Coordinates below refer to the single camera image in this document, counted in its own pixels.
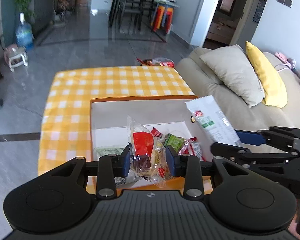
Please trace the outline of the small white stool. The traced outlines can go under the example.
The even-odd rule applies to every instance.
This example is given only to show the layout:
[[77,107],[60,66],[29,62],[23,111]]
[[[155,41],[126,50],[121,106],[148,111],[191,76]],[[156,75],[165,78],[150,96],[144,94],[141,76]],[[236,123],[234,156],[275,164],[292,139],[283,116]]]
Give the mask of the small white stool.
[[25,47],[12,44],[4,49],[4,59],[11,72],[20,66],[29,66],[29,57]]

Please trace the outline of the clear pastry bag red label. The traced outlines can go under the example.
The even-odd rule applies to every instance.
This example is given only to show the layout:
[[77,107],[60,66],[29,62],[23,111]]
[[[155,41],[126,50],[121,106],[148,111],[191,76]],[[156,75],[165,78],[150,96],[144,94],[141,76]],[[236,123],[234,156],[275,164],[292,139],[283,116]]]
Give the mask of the clear pastry bag red label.
[[150,130],[132,117],[127,118],[130,143],[130,168],[134,175],[159,188],[166,186],[171,175],[166,162],[165,147]]

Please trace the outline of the black dining chair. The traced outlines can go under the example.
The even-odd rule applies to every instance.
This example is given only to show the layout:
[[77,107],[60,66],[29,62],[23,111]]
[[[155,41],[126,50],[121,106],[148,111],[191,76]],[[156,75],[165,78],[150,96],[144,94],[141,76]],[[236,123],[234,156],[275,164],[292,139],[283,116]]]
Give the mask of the black dining chair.
[[120,0],[118,28],[121,28],[124,15],[130,14],[130,16],[135,15],[135,24],[138,25],[138,30],[141,30],[143,4],[144,0]]

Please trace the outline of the red snack bag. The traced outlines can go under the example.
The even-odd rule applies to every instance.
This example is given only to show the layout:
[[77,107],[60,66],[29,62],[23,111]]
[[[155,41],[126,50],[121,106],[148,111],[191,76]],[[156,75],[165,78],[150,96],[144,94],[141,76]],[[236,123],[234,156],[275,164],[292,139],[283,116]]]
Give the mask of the red snack bag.
[[198,157],[201,161],[205,161],[205,158],[203,157],[203,152],[200,147],[200,143],[198,142],[196,137],[192,137],[190,139],[186,139],[180,150],[178,151],[179,155],[183,154],[189,154],[189,155],[194,155]]

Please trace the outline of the orange stacked stools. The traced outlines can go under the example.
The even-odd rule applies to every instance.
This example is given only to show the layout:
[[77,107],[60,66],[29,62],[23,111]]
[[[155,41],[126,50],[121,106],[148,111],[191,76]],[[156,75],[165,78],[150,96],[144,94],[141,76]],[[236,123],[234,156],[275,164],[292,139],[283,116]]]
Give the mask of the orange stacked stools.
[[172,27],[174,9],[159,5],[154,13],[154,19],[151,22],[151,30],[156,32],[160,28],[164,29],[165,34],[169,34]]

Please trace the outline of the red items on floor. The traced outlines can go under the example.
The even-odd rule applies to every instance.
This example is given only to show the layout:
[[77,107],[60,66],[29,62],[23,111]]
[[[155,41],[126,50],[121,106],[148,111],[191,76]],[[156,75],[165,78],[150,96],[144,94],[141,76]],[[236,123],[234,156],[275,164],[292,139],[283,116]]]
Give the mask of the red items on floor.
[[167,58],[154,58],[154,59],[146,59],[146,60],[141,60],[137,58],[137,61],[142,65],[142,66],[163,66],[163,67],[171,67],[174,68],[174,62],[170,59]]

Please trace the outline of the dark dining table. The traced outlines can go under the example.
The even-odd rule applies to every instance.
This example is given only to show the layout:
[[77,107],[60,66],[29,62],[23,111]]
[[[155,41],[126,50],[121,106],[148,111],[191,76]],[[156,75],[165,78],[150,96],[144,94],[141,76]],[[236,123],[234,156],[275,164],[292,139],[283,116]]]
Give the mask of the dark dining table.
[[[112,0],[111,9],[110,9],[109,18],[108,18],[108,27],[110,27],[110,28],[113,26],[115,21],[117,21],[117,23],[118,23],[118,19],[119,19],[119,1],[120,0]],[[179,8],[179,5],[177,5],[176,2],[172,1],[172,0],[144,0],[143,16],[148,17],[150,28],[151,28],[151,22],[154,19],[155,10],[157,9],[157,7],[159,5],[163,5],[166,8],[167,7],[172,7],[174,10]]]

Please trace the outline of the green white snack pack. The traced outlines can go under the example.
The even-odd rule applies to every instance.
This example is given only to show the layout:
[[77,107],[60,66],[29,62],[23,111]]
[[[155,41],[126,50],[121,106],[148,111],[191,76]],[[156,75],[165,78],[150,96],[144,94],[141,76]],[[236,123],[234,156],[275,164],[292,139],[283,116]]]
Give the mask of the green white snack pack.
[[97,161],[102,156],[115,154],[120,155],[124,148],[121,147],[96,147],[93,149],[93,160]]

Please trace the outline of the cream cushion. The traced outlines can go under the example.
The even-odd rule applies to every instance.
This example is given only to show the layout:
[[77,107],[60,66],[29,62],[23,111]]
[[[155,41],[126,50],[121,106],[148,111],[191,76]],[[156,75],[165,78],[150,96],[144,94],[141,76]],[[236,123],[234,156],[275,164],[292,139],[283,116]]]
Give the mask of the cream cushion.
[[200,59],[249,107],[258,105],[264,99],[261,81],[239,45],[209,51]]

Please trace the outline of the yellow checkered tablecloth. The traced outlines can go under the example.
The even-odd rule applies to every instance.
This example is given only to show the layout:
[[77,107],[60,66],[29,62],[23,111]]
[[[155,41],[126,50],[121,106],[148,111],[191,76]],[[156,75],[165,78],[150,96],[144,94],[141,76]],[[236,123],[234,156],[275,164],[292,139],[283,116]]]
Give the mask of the yellow checkered tablecloth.
[[74,157],[91,160],[93,102],[195,98],[171,67],[120,66],[58,72],[42,119],[38,175]]

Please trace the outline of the yellow cushion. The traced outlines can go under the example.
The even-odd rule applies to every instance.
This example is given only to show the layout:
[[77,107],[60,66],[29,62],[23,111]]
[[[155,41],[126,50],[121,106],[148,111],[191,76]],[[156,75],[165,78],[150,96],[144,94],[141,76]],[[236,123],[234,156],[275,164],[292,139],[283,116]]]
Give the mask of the yellow cushion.
[[285,84],[266,56],[253,44],[246,41],[245,50],[251,65],[264,89],[263,104],[283,108],[288,102]]

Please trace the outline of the clear barcode snack packet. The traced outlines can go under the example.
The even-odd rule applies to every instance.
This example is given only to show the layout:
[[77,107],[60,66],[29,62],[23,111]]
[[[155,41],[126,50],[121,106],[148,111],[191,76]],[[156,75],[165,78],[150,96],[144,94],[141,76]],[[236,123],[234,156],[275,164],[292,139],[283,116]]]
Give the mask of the clear barcode snack packet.
[[134,174],[128,175],[125,178],[115,177],[115,184],[116,184],[116,186],[126,185],[126,184],[130,184],[130,183],[134,183],[134,182],[138,181],[139,179],[140,179],[140,177],[138,177]]

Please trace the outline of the blue water jug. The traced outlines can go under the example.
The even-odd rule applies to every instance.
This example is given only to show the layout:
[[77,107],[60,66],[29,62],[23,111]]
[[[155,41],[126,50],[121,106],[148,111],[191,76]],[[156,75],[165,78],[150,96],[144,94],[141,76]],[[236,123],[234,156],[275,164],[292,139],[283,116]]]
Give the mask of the blue water jug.
[[23,12],[19,14],[19,20],[20,24],[15,31],[16,43],[19,47],[31,50],[33,48],[32,27],[25,21],[25,15]]

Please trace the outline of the white long cracker pack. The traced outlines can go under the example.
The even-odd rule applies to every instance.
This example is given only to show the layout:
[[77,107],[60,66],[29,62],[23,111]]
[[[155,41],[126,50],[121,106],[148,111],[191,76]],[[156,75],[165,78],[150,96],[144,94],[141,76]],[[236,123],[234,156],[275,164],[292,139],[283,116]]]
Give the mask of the white long cracker pack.
[[241,146],[241,141],[212,95],[186,102],[186,107],[212,142]]

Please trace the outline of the beige sofa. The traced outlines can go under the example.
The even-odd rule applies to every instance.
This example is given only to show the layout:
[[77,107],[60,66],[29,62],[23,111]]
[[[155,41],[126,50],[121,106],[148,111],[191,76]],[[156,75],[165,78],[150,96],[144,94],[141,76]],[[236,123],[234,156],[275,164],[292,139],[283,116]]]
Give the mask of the beige sofa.
[[300,79],[273,54],[264,56],[285,84],[288,101],[283,108],[262,102],[262,84],[237,44],[215,50],[196,48],[175,69],[197,96],[213,96],[235,129],[300,128]]

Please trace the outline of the green raisin snack bag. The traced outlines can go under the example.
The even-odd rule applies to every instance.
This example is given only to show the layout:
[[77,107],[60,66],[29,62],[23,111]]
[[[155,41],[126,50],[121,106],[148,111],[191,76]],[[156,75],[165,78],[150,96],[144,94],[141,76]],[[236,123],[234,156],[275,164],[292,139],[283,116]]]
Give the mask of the green raisin snack bag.
[[172,146],[173,149],[178,153],[182,148],[185,139],[182,137],[177,137],[171,133],[165,135],[164,146]]

